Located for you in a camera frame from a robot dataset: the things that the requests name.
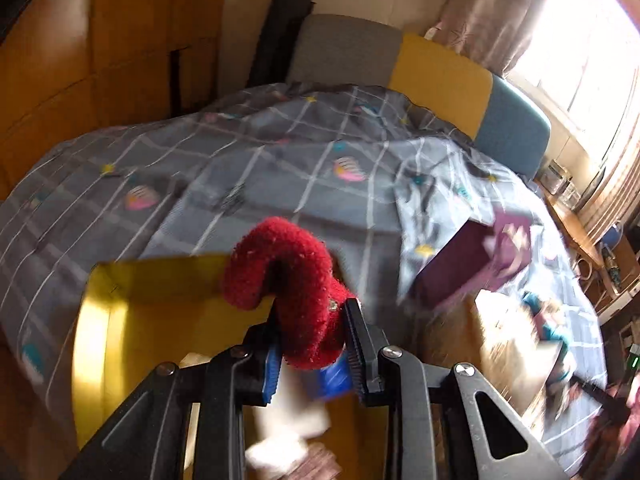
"wooden wall panel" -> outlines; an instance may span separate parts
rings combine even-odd
[[[100,126],[145,123],[167,118],[169,108],[169,61],[161,50],[95,76]]]
[[[169,47],[185,48],[200,38],[216,38],[222,23],[225,0],[175,0]]]
[[[58,431],[6,343],[0,343],[0,381],[0,447],[20,478],[58,478],[78,452],[76,444]]]
[[[95,71],[165,48],[171,3],[172,0],[95,0]]]
[[[47,98],[87,77],[91,0],[32,0],[0,48],[0,137]]]
[[[0,158],[15,185],[57,143],[98,128],[89,80],[72,85],[28,114],[0,144]]]
[[[199,40],[180,51],[180,97],[184,113],[212,101],[218,68],[216,40]]]
[[[0,200],[49,148],[210,101],[224,0],[32,0],[0,45]]]

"bed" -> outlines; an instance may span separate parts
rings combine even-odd
[[[351,42],[353,51],[342,46],[333,61],[318,40],[320,33],[327,37],[329,22],[332,45],[345,40],[341,33],[360,42]],[[491,75],[470,74],[468,60],[453,61],[462,60],[464,70],[441,60],[442,70],[429,75],[410,54],[433,58],[431,45],[393,29],[386,31],[393,41],[381,40],[379,24],[356,25],[344,17],[308,19],[287,83],[229,95],[195,114],[59,144],[0,205],[0,323],[34,389],[69,431],[71,349],[91,268],[108,260],[226,253],[274,215],[324,240],[367,320],[403,344],[413,322],[404,298],[433,254],[468,218],[492,222],[494,208],[527,214],[532,264],[500,291],[519,296],[529,289],[561,300],[578,370],[606,382],[594,311],[543,202],[524,182],[540,164],[548,123],[545,138],[545,120],[530,103],[514,100]],[[370,52],[382,45],[399,49],[386,75],[382,54]],[[359,64],[367,56],[378,60],[375,71]],[[403,62],[414,69],[402,73]],[[437,90],[431,109],[424,105],[427,87]],[[458,109],[465,114],[456,117],[450,101],[461,93],[466,104]],[[511,106],[501,113],[505,102]],[[518,115],[523,111],[526,120]],[[545,424],[543,441],[569,474],[580,464],[597,410],[583,396]]]

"curtain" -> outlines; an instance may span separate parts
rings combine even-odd
[[[504,76],[529,46],[546,0],[448,0],[427,34]]]
[[[607,158],[602,183],[578,213],[589,238],[600,240],[611,225],[626,223],[640,205],[640,89],[638,78],[631,106]]]

